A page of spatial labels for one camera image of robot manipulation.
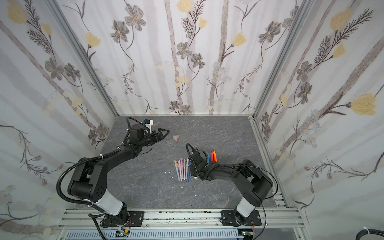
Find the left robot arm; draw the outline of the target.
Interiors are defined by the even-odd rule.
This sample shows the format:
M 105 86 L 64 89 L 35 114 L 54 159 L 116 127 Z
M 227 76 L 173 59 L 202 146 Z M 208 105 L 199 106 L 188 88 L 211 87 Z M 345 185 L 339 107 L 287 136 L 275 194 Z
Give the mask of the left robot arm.
M 103 220 L 101 227 L 123 227 L 132 221 L 127 205 L 108 190 L 108 173 L 124 162 L 143 154 L 143 148 L 162 141 L 169 130 L 151 130 L 149 125 L 138 123 L 128 128 L 120 146 L 114 151 L 93 158 L 83 158 L 68 171 L 74 170 L 67 192 L 77 198 L 77 204 L 88 205 L 98 210 Z

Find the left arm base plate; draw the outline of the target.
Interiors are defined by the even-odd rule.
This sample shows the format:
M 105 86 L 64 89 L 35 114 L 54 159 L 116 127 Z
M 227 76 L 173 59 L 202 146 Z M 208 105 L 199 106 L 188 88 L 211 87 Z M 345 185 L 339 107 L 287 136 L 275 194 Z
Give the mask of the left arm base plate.
M 112 227 L 141 227 L 144 220 L 144 211 L 127 211 L 123 210 L 116 216 L 106 214 L 100 225 L 103 228 Z

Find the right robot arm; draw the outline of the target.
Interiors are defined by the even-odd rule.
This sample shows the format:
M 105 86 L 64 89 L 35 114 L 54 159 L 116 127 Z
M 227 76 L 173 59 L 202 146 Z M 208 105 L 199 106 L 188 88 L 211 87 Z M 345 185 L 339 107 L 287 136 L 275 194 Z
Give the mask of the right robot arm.
M 232 182 L 242 195 L 242 199 L 232 211 L 222 211 L 223 226 L 246 226 L 257 224 L 255 208 L 260 207 L 274 186 L 273 181 L 251 161 L 226 165 L 207 162 L 205 152 L 197 149 L 187 151 L 191 160 L 191 175 L 201 181 L 226 180 Z

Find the orange highlighter pen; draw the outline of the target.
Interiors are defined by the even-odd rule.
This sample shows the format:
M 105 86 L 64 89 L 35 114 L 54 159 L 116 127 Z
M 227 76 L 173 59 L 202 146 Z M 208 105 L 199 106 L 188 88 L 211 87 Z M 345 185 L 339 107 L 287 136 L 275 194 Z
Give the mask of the orange highlighter pen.
M 217 162 L 218 162 L 218 159 L 217 159 L 216 151 L 213 150 L 213 153 L 214 153 L 214 160 L 215 160 L 215 163 L 217 163 Z

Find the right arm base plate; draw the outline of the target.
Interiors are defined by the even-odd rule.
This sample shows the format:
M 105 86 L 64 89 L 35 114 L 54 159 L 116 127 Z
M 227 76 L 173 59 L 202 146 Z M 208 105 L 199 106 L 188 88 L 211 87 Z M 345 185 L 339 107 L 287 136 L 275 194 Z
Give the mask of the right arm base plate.
M 242 226 L 261 226 L 262 221 L 259 211 L 253 210 L 248 217 L 242 216 L 236 210 L 221 211 L 220 222 L 223 226 L 242 227 Z

